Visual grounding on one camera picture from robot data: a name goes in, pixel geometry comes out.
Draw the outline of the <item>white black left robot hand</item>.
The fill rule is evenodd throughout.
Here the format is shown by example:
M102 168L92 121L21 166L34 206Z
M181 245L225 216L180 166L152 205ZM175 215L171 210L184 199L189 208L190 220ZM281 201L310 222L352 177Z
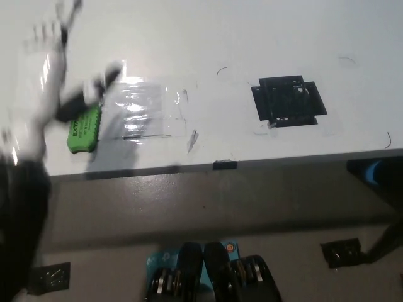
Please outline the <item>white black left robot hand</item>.
M82 1L56 1L27 28L18 47L16 94L9 102L9 120L1 127L2 161L41 162L48 125L70 122L99 106L120 75L122 65L112 63L66 96L62 94L69 33L81 7Z

